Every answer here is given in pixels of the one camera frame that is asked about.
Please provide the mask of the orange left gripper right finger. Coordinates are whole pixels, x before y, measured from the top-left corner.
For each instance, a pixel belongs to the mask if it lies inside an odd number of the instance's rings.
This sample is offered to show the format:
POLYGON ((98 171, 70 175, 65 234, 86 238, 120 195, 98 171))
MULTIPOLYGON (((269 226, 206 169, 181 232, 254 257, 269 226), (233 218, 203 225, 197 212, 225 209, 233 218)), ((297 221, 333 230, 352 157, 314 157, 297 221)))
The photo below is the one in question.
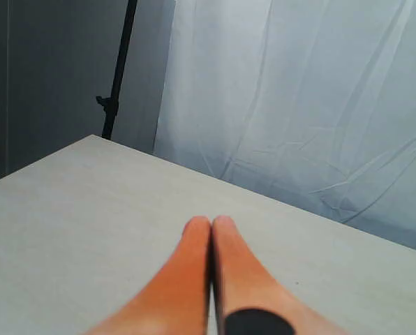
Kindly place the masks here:
POLYGON ((211 231, 219 334, 341 333, 272 277, 230 217, 216 217, 211 231))

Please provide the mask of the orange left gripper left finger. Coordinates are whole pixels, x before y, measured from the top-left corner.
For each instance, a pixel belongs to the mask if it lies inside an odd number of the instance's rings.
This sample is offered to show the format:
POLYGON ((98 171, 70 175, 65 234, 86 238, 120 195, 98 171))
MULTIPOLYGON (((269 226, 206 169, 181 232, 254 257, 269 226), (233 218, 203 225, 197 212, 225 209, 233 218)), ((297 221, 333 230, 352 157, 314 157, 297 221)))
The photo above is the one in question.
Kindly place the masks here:
POLYGON ((88 334, 206 334, 211 223, 195 216, 168 261, 127 305, 88 334))

